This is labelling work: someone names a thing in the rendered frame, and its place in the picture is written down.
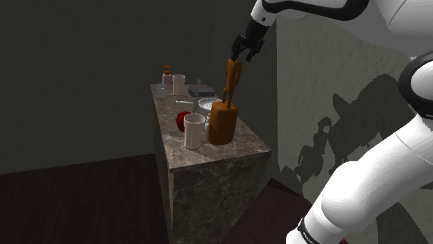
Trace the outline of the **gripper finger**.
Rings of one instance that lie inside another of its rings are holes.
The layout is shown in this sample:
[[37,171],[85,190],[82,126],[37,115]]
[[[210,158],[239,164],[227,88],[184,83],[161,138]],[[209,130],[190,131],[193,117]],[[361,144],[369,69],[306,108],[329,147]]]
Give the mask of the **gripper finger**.
[[253,57],[258,54],[264,45],[264,40],[252,41],[247,45],[247,49],[249,50],[248,55],[246,56],[246,61],[250,62]]
[[235,62],[239,57],[239,54],[246,49],[245,42],[246,42],[246,38],[243,35],[238,35],[236,36],[235,40],[231,44],[230,50],[232,55],[230,59],[233,62]]

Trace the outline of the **white plate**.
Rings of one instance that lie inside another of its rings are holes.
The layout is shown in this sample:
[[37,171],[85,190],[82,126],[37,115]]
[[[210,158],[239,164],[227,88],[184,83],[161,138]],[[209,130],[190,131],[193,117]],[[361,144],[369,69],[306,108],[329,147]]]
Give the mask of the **white plate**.
[[221,99],[218,98],[202,98],[198,101],[198,105],[202,110],[205,110],[206,112],[211,112],[212,104],[220,101]]

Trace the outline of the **clear glass stemmed utensil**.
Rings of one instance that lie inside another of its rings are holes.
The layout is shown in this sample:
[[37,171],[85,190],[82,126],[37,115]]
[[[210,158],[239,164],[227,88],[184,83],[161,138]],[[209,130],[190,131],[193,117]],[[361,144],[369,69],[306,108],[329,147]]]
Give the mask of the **clear glass stemmed utensil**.
[[201,79],[198,78],[196,81],[196,89],[195,89],[195,93],[194,93],[194,102],[193,102],[193,108],[192,108],[192,113],[197,113],[198,111],[198,99],[199,99],[199,88],[201,85]]

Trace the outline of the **tall white ribbed cup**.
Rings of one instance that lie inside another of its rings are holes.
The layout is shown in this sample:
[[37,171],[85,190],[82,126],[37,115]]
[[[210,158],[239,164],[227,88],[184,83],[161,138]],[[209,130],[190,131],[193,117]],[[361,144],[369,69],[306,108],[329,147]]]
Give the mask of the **tall white ribbed cup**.
[[204,131],[205,117],[201,114],[191,113],[184,117],[184,146],[190,150],[196,150],[201,146]]
[[183,96],[185,84],[185,75],[174,74],[172,75],[173,95]]

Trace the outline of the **pink soap dispenser orange pump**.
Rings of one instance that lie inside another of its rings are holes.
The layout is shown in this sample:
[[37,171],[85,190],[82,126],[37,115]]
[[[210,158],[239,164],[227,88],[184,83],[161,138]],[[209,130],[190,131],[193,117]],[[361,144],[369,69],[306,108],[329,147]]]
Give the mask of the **pink soap dispenser orange pump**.
[[172,84],[172,75],[170,72],[170,66],[162,65],[162,67],[164,68],[164,73],[162,74],[162,83],[167,86],[167,90],[172,90],[173,84]]

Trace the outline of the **brown figure on block base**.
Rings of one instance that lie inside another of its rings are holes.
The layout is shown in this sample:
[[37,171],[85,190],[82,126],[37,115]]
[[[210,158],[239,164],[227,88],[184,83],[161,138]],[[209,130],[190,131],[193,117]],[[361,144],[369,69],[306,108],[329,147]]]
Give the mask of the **brown figure on block base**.
[[233,140],[239,109],[232,103],[235,88],[239,82],[242,63],[228,59],[226,86],[221,101],[214,102],[210,112],[207,140],[215,145],[226,145]]

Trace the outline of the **red apple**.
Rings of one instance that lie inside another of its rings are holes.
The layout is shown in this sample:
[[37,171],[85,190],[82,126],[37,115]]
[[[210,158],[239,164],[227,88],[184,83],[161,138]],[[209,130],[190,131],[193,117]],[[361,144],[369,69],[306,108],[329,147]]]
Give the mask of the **red apple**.
[[184,117],[185,117],[186,115],[188,115],[188,114],[190,114],[190,112],[188,112],[188,111],[183,111],[183,112],[179,113],[179,114],[177,115],[177,117],[176,117],[176,124],[177,124],[177,126],[178,126],[178,129],[179,129],[181,132],[184,132],[184,131],[185,131],[185,126],[184,126]]

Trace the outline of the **brown marble counter cabinet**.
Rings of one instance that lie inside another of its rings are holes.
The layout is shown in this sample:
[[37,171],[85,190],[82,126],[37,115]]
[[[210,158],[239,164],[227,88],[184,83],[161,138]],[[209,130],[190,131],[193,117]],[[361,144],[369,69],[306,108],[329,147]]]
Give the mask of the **brown marble counter cabinet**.
[[241,120],[234,139],[189,150],[176,125],[189,94],[153,95],[155,157],[170,244],[219,244],[255,198],[271,149]]

